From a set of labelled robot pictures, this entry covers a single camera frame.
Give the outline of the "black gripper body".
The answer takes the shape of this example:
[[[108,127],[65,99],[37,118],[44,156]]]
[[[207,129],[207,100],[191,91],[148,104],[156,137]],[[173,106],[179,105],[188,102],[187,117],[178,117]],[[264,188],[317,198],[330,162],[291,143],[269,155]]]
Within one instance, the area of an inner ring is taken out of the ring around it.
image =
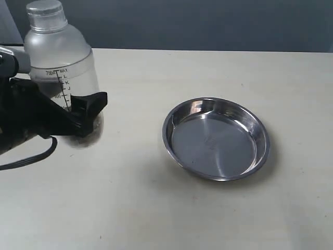
[[[1,153],[39,135],[86,137],[93,121],[82,120],[56,104],[39,89],[36,82],[1,77]]]

